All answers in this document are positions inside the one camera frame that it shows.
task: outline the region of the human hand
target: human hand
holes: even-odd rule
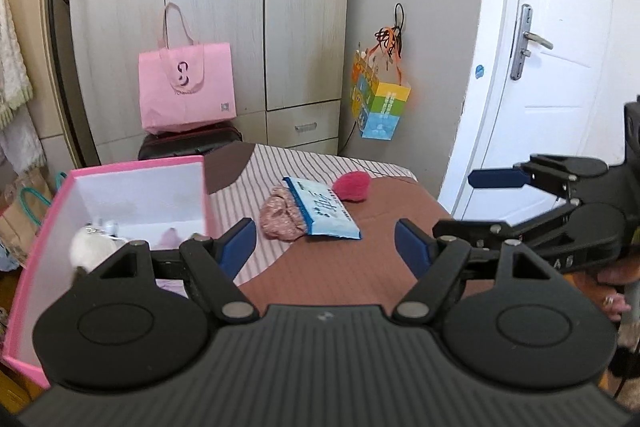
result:
[[[631,306],[625,296],[607,285],[621,286],[640,280],[640,256],[625,257],[601,270],[596,279],[585,272],[573,274],[574,283],[591,301],[596,304],[612,321],[619,321],[621,313],[628,312]]]

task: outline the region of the wardrobe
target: wardrobe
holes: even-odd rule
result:
[[[138,54],[158,48],[166,3],[194,38],[229,42],[244,140],[337,152],[346,0],[69,0],[82,104],[102,163],[135,158],[145,136]],[[188,41],[176,10],[170,47]]]

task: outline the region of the door handle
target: door handle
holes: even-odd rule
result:
[[[528,4],[523,4],[522,11],[520,12],[520,25],[518,26],[518,33],[516,34],[516,50],[513,54],[513,65],[511,66],[512,80],[520,79],[522,69],[524,68],[524,61],[531,56],[531,51],[528,49],[529,41],[536,42],[548,50],[554,48],[551,42],[529,31],[532,20],[533,8]]]
[[[548,50],[552,50],[554,48],[551,42],[543,39],[540,35],[536,35],[535,33],[531,32],[524,32],[523,35],[524,38],[526,38],[528,41],[537,42],[538,44],[540,44],[540,46],[544,46]]]

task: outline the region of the blue gripper pad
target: blue gripper pad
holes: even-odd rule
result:
[[[467,180],[473,188],[521,188],[531,176],[521,169],[478,169]]]
[[[216,260],[233,280],[255,250],[257,230],[253,219],[243,217],[216,240]]]
[[[411,273],[420,279],[433,264],[438,244],[409,219],[399,219],[394,231],[396,251]]]

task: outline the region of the pink tote bag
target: pink tote bag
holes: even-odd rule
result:
[[[191,46],[169,49],[166,13],[178,10]],[[178,5],[162,15],[160,49],[138,57],[140,116],[145,131],[182,132],[236,116],[231,47],[195,41]]]

